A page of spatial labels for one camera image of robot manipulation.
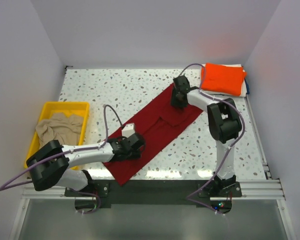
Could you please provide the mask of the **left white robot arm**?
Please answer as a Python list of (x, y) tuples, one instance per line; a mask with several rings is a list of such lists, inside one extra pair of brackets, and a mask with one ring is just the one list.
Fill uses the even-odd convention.
[(136, 160), (145, 146), (146, 140), (139, 133), (88, 145), (62, 145), (58, 140), (51, 140), (28, 158), (26, 165), (38, 192), (59, 186), (89, 196), (94, 190), (91, 176), (87, 171), (73, 170), (73, 167)]

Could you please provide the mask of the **dark red t shirt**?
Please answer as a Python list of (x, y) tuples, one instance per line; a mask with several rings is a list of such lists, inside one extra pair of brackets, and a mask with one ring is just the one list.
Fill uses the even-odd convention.
[(173, 84), (168, 86), (125, 122), (126, 124), (133, 123), (136, 132), (143, 136), (145, 150), (142, 152), (141, 158), (137, 160), (123, 160), (104, 164), (120, 186), (127, 183), (203, 112), (192, 105), (185, 108), (171, 106), (173, 87)]

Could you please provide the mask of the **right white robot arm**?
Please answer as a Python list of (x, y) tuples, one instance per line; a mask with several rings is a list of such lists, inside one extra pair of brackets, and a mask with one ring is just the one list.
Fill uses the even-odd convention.
[(220, 99), (191, 87), (182, 75), (173, 79), (171, 105), (194, 106), (207, 113), (210, 135), (216, 141), (216, 169), (210, 184), (213, 192), (225, 196), (236, 183), (234, 145), (243, 134), (243, 121), (232, 98)]

